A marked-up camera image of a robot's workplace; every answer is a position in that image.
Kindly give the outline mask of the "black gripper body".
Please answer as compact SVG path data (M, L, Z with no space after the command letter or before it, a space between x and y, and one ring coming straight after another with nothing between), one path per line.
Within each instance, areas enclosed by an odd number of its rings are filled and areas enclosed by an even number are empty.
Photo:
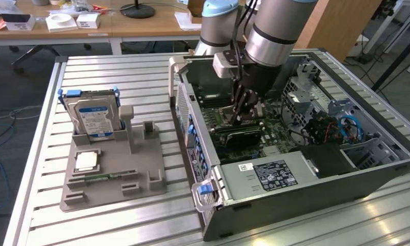
M267 67L259 64L247 64L243 66L241 85L255 92L258 96L264 96L271 89L280 70L282 65Z

